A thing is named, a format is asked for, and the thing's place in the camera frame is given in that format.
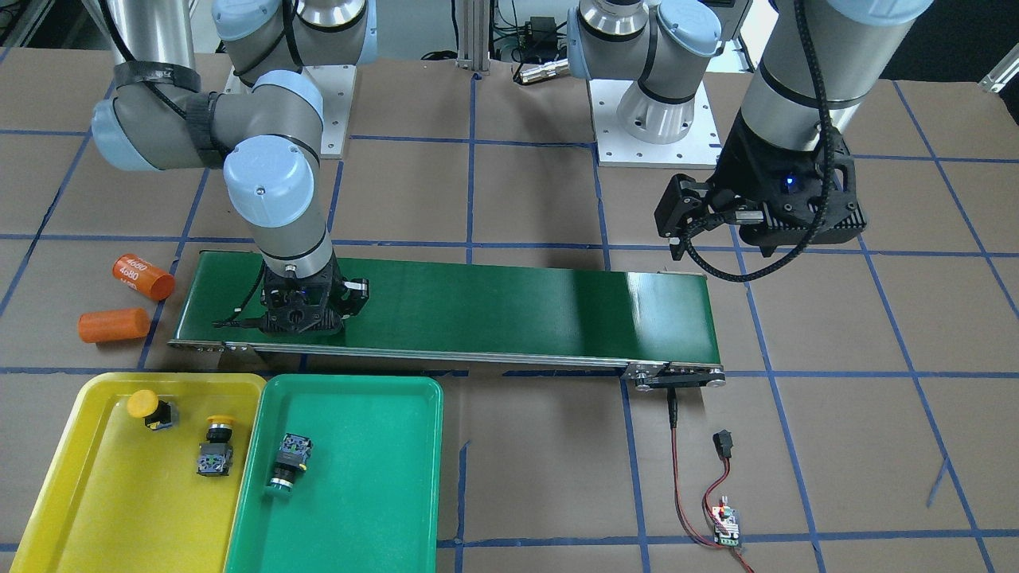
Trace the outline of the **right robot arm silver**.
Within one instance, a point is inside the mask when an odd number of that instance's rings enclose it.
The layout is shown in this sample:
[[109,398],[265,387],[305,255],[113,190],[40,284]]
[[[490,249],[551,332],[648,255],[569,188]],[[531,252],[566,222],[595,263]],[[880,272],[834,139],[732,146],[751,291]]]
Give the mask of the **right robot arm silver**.
[[92,137],[125,171],[221,170],[263,261],[264,315],[222,327],[339,333],[369,298],[343,276],[315,196],[326,113],[314,65],[377,55],[373,1],[215,1],[210,15],[247,93],[204,91],[185,1],[92,1],[116,59]]

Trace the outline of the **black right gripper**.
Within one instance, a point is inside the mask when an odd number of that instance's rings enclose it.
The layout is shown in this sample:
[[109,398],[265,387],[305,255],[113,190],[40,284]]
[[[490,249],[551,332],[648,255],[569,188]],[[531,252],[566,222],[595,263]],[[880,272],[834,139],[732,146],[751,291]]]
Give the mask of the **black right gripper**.
[[347,279],[336,259],[302,279],[292,272],[277,275],[266,264],[261,265],[261,275],[265,315],[259,319],[259,330],[266,334],[340,333],[370,298],[368,280]]

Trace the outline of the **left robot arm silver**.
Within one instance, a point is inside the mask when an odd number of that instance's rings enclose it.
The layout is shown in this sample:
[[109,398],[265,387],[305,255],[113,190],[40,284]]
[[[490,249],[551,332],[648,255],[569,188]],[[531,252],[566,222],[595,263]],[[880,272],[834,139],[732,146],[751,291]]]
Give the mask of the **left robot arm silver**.
[[[843,133],[928,1],[775,1],[767,41],[716,168],[672,177],[654,212],[681,259],[695,236],[735,225],[765,257],[844,244],[869,225]],[[653,144],[690,131],[694,97],[723,23],[699,1],[580,1],[568,12],[573,76],[623,80],[618,117]]]

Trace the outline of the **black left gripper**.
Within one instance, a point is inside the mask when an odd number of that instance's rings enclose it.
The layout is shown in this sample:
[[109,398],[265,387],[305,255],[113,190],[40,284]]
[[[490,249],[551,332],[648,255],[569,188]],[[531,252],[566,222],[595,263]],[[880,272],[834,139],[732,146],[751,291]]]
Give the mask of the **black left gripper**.
[[699,184],[687,174],[671,178],[654,210],[658,235],[678,240],[696,221],[714,217],[706,228],[739,225],[741,239],[771,256],[799,244],[822,205],[823,148],[790,151],[764,141],[737,116],[713,176]]

